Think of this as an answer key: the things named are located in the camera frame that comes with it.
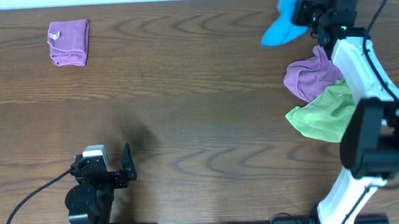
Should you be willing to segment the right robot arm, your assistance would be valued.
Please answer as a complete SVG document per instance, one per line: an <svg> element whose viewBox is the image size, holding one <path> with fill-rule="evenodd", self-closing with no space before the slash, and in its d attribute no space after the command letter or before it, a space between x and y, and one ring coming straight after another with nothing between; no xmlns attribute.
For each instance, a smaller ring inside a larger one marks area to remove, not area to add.
<svg viewBox="0 0 399 224"><path fill-rule="evenodd" d="M350 88L355 111L340 142L342 169L317 205L317 224L355 224L378 189L399 189L399 89L378 62L358 0L297 0L291 22L317 35Z"/></svg>

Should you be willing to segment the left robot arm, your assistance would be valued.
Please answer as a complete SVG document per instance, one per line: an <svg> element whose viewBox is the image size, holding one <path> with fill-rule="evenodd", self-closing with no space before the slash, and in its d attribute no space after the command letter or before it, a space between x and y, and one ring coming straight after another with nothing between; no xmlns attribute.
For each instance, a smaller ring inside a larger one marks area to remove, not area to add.
<svg viewBox="0 0 399 224"><path fill-rule="evenodd" d="M102 144L88 146L76 155L69 173L78 185L65 198L70 224L114 224L111 223L114 192L127 188L128 182L137 179L136 168L130 154L130 145L124 146L122 168L108 171L108 156Z"/></svg>

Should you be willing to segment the blue microfiber cloth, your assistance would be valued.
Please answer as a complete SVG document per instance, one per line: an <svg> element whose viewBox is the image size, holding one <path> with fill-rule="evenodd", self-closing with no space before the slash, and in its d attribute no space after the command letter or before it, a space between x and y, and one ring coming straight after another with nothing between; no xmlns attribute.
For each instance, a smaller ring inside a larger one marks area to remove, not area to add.
<svg viewBox="0 0 399 224"><path fill-rule="evenodd" d="M261 46L280 46L295 40L308 30L307 26L295 26L291 18L298 0L279 0L277 5L280 14L262 36Z"/></svg>

